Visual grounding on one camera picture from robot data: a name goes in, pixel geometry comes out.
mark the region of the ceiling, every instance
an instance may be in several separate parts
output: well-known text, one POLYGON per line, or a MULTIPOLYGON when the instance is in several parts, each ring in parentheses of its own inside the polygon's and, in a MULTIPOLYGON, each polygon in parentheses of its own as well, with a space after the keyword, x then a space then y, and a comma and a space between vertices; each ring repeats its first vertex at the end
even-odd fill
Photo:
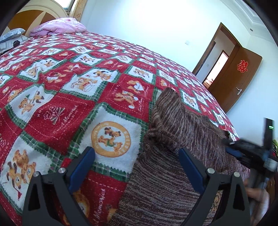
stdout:
POLYGON ((263 38, 275 43, 268 29, 256 14, 243 0, 220 0, 222 1, 243 23, 250 35, 263 38))

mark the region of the gray pillow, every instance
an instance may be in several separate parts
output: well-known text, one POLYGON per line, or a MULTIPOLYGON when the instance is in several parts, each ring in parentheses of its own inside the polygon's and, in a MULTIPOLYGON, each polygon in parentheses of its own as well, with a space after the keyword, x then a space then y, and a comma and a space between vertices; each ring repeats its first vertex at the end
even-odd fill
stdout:
POLYGON ((25 32, 25 30, 23 28, 15 28, 15 29, 9 31, 8 33, 6 33, 0 37, 0 44, 5 41, 8 41, 12 38, 16 38, 16 37, 20 36, 21 34, 23 34, 24 32, 25 32))
POLYGON ((19 37, 12 38, 8 41, 0 43, 0 55, 2 53, 6 52, 7 50, 10 50, 14 47, 17 47, 17 46, 23 44, 24 42, 26 42, 28 40, 29 40, 29 38, 25 37, 24 35, 20 35, 19 37))

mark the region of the bedspread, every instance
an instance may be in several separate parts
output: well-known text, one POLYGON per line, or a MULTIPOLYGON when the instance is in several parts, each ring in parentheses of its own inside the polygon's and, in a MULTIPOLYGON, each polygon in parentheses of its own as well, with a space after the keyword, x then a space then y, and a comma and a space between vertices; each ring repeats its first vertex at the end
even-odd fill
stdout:
POLYGON ((190 71, 117 38, 88 32, 33 38, 0 57, 0 73, 0 204, 17 225, 33 172, 55 172, 87 146, 96 161, 74 197, 94 225, 106 223, 166 87, 187 109, 238 137, 190 71))

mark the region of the brown striped fabric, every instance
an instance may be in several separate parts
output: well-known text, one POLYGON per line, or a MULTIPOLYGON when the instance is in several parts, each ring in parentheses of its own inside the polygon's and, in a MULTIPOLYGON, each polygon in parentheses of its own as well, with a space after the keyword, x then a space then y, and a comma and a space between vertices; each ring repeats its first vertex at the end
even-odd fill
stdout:
MULTIPOLYGON (((226 154, 221 143, 225 132, 207 117, 187 110, 180 96, 170 88, 158 98, 151 129, 144 137, 144 152, 134 164, 132 175, 109 225, 180 225, 195 205, 195 192, 184 173, 177 153, 187 147, 206 167, 217 172, 240 172, 245 179, 249 171, 226 154)), ((205 224, 211 222, 214 206, 205 224)))

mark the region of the door handle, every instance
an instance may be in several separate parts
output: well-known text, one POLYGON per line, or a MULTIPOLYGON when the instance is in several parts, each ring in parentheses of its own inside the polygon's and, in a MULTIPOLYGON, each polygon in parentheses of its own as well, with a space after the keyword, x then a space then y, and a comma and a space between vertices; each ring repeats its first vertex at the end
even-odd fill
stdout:
POLYGON ((239 89, 237 87, 236 87, 236 89, 238 90, 237 95, 239 95, 241 93, 242 89, 239 89))

